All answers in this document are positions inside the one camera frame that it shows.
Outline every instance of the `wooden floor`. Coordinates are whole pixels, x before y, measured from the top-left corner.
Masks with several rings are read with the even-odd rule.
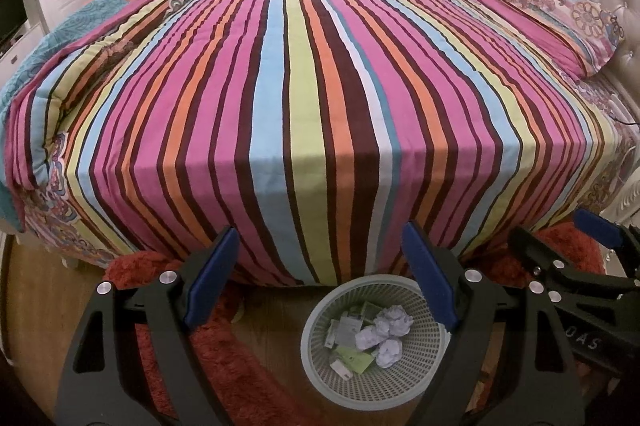
[[[66,350],[102,274],[84,263],[78,270],[66,269],[58,256],[44,249],[14,244],[6,293],[10,356],[25,389],[49,416]],[[297,402],[320,411],[327,425],[404,425],[415,402],[364,414],[333,405],[308,382],[300,361],[300,335],[311,310],[327,292],[248,289],[246,313],[234,331]]]

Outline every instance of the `bed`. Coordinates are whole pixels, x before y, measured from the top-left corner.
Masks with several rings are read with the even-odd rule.
[[[4,181],[24,230],[106,266],[225,225],[236,279],[405,273],[415,218],[457,255],[615,197],[638,163],[639,0],[591,78],[479,0],[131,0],[15,93]]]

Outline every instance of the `black wire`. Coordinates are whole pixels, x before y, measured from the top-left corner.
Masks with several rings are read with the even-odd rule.
[[[620,124],[624,124],[625,126],[640,126],[640,122],[624,122],[620,119],[616,119],[612,115],[609,115],[609,117],[611,117],[614,121],[619,122]]]

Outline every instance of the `floral pillow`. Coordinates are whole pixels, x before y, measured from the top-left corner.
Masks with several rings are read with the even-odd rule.
[[[479,1],[546,50],[576,80],[597,73],[624,38],[615,15],[591,0]]]

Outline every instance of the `white plastic basket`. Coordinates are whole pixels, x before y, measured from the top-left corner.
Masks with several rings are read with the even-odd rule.
[[[386,370],[374,362],[347,382],[329,366],[332,351],[325,348],[324,340],[331,319],[339,319],[342,311],[364,301],[384,308],[402,305],[414,324],[402,338],[400,361]],[[415,281],[376,275],[341,285],[316,305],[302,332],[300,354],[306,376],[327,399],[345,408],[375,411],[400,406],[424,392],[448,343],[449,333],[434,321]]]

